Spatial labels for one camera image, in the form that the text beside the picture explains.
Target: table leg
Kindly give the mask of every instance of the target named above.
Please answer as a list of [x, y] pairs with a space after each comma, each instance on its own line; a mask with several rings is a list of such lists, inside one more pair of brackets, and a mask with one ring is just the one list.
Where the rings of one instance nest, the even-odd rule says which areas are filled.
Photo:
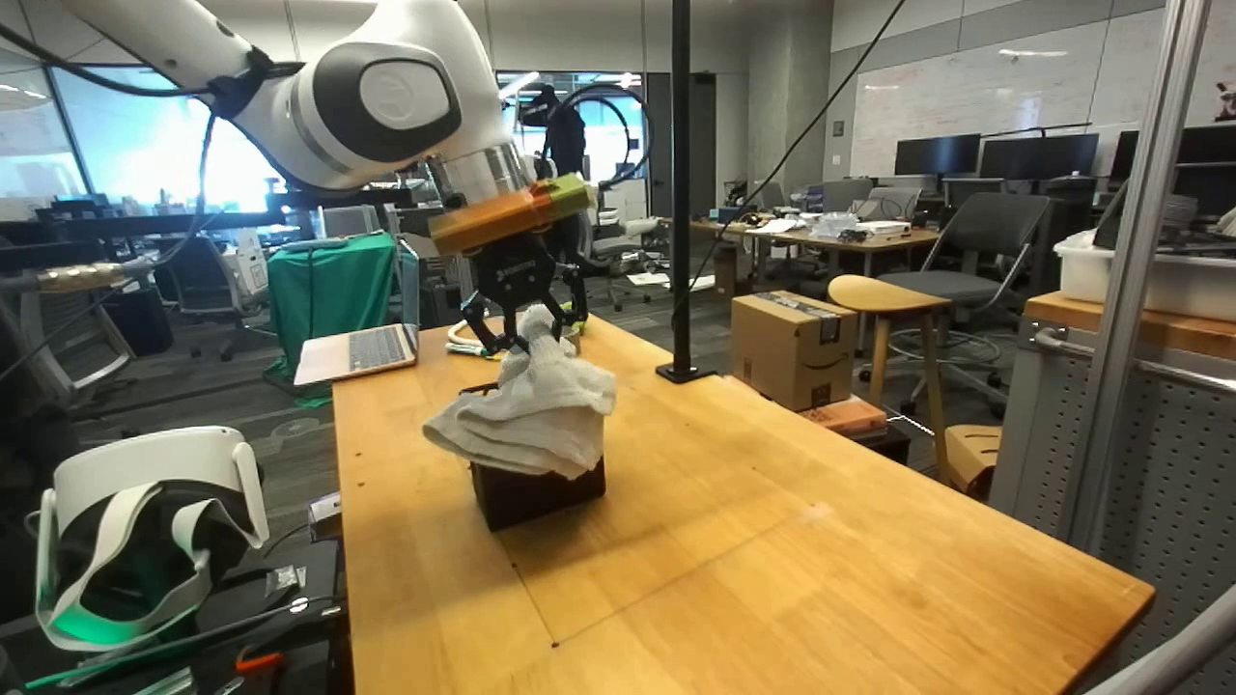
[[927, 410], [923, 410], [923, 422], [927, 428], [936, 433], [930, 438], [930, 452], [936, 452], [936, 466], [947, 465], [947, 446], [943, 446], [943, 393], [938, 393], [938, 341], [936, 341], [936, 313], [923, 313], [923, 397], [927, 397]]
[[887, 317], [875, 317], [875, 381], [871, 381], [871, 397], [880, 404], [884, 401], [884, 377], [887, 377], [887, 341], [891, 341], [891, 322]]

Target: wooden tabletop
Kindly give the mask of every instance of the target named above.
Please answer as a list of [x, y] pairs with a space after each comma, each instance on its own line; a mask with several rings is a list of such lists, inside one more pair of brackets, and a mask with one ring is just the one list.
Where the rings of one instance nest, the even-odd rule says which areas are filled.
[[[1060, 330], [1097, 334], [1097, 301], [1073, 301], [1063, 295], [1038, 295], [1026, 301], [1026, 317]], [[1236, 322], [1142, 313], [1142, 341], [1169, 353], [1195, 353], [1214, 361], [1236, 361]]]
[[826, 298], [854, 313], [936, 313], [947, 308], [947, 298], [903, 289], [867, 273], [840, 273], [826, 281]]
[[335, 381], [360, 690], [1063, 690], [1150, 587], [593, 322], [602, 502], [506, 532], [421, 426], [496, 365]]

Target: black cable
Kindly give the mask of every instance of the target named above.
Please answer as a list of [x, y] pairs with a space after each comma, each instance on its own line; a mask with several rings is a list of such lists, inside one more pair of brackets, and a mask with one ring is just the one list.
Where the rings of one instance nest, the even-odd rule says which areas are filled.
[[[854, 72], [857, 72], [857, 71], [867, 65], [867, 57], [880, 45], [880, 40], [884, 40], [884, 30], [891, 26], [891, 18], [902, 17], [902, 7], [903, 7], [903, 0], [891, 5], [891, 12], [884, 17], [880, 30], [860, 45], [860, 56], [857, 56], [857, 62], [850, 65], [850, 72], [842, 79], [842, 87], [822, 99], [822, 107], [819, 107], [819, 114], [805, 125], [805, 133], [783, 146], [783, 156], [772, 161], [772, 169], [765, 173], [765, 182], [737, 201], [737, 211], [768, 188], [768, 182], [783, 169], [783, 161], [788, 161], [788, 160], [805, 146], [805, 138], [819, 128], [819, 119], [826, 117], [826, 107], [835, 107], [835, 99], [845, 93], [845, 87], [854, 83]], [[725, 215], [721, 228], [711, 231], [711, 242], [720, 242], [720, 238], [730, 231], [733, 215]]]
[[202, 93], [206, 93], [206, 88], [141, 88], [141, 87], [108, 83], [108, 79], [101, 79], [101, 72], [90, 72], [90, 71], [60, 57], [60, 56], [51, 56], [45, 45], [24, 40], [18, 30], [12, 30], [12, 26], [5, 26], [5, 25], [0, 25], [0, 40], [17, 44], [18, 51], [27, 51], [27, 56], [36, 56], [36, 57], [43, 57], [43, 62], [51, 62], [51, 65], [60, 65], [60, 71], [65, 71], [65, 72], [74, 72], [74, 79], [83, 79], [83, 83], [92, 83], [92, 87], [101, 87], [101, 88], [114, 88], [114, 93], [159, 96], [159, 99], [166, 99], [166, 96], [202, 96]]
[[202, 133], [202, 146], [199, 146], [199, 210], [195, 210], [195, 231], [206, 228], [206, 169], [208, 169], [208, 146], [218, 138], [218, 114], [208, 114], [206, 133]]
[[622, 161], [614, 178], [599, 182], [599, 188], [614, 188], [620, 182], [630, 182], [638, 169], [647, 169], [649, 152], [654, 152], [654, 143], [649, 143], [649, 135], [654, 135], [649, 106], [647, 106], [635, 88], [622, 88], [620, 83], [593, 83], [593, 87], [571, 88], [571, 93], [568, 93], [562, 106], [554, 106], [548, 117], [544, 117], [544, 133], [548, 133], [566, 107], [581, 107], [581, 106], [589, 106], [589, 99], [599, 99], [599, 106], [605, 106], [612, 114], [620, 114], [620, 107], [614, 107], [614, 96], [627, 96], [627, 99], [635, 99], [635, 106], [643, 107], [643, 117], [647, 117], [647, 152], [643, 152], [638, 161]]

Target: window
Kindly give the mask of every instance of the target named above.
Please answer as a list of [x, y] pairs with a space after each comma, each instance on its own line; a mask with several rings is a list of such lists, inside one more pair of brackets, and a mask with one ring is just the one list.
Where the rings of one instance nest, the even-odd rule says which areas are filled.
[[[147, 65], [92, 65], [92, 72], [170, 88]], [[128, 211], [187, 211], [199, 206], [199, 161], [208, 107], [195, 96], [128, 96], [54, 71], [83, 168], [98, 195]], [[264, 211], [280, 169], [264, 152], [218, 119], [206, 201], [230, 211]]]
[[60, 196], [83, 196], [65, 128], [39, 65], [0, 65], [0, 215], [30, 220]]

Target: laptop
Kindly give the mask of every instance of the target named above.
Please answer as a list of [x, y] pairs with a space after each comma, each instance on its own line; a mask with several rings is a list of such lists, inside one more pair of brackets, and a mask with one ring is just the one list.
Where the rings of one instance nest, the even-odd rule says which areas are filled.
[[293, 386], [335, 381], [417, 365], [417, 323], [380, 323], [307, 341]]

